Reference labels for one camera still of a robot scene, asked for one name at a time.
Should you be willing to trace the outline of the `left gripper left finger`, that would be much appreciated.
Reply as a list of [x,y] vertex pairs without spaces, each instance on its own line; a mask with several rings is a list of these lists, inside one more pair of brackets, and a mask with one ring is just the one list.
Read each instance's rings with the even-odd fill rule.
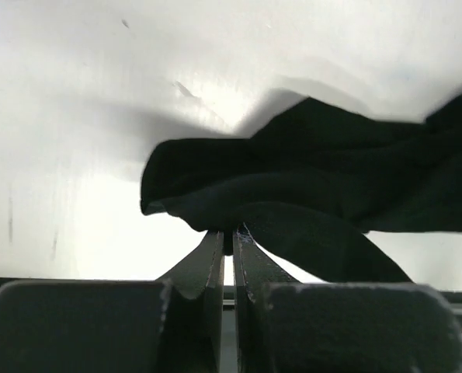
[[0,372],[216,372],[224,236],[154,281],[0,277]]

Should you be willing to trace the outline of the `black daisy t-shirt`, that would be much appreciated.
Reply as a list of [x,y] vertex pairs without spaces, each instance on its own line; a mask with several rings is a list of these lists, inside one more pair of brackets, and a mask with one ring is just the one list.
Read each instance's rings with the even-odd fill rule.
[[462,94],[422,124],[307,98],[250,138],[163,141],[140,206],[198,232],[246,228],[324,281],[406,282],[367,234],[462,233]]

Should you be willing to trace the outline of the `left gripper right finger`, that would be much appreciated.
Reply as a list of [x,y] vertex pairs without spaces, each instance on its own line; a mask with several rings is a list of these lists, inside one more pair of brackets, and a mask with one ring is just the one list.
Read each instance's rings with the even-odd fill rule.
[[450,303],[416,284],[302,284],[233,235],[241,372],[462,372]]

